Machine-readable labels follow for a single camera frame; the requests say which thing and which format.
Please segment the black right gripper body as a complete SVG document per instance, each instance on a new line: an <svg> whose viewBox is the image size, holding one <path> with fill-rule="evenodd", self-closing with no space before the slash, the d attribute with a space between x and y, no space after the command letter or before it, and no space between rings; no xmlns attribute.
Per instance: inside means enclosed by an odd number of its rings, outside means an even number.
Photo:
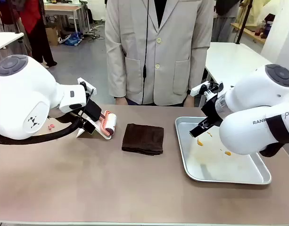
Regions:
<svg viewBox="0 0 289 226"><path fill-rule="evenodd" d="M219 127L223 121L216 111L216 108L215 108L216 101L217 101L217 96L214 96L210 100L208 100L201 108L201 111L206 116L206 118L200 123L200 126L204 129L205 128L209 129L212 126Z"/></svg>

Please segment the person's left hand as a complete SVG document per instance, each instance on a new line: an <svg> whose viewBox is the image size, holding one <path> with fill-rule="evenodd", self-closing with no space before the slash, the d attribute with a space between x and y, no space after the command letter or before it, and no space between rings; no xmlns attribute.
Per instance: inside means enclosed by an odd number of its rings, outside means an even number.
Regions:
<svg viewBox="0 0 289 226"><path fill-rule="evenodd" d="M185 98L184 107L194 107L195 104L195 98L191 95L187 95L187 97Z"/></svg>

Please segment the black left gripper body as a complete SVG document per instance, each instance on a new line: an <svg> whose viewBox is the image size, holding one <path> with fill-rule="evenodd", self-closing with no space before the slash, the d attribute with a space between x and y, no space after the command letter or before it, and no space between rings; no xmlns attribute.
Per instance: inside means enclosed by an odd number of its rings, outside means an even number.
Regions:
<svg viewBox="0 0 289 226"><path fill-rule="evenodd" d="M84 113L93 121L98 121L101 117L101 108L92 100L89 100L85 106Z"/></svg>

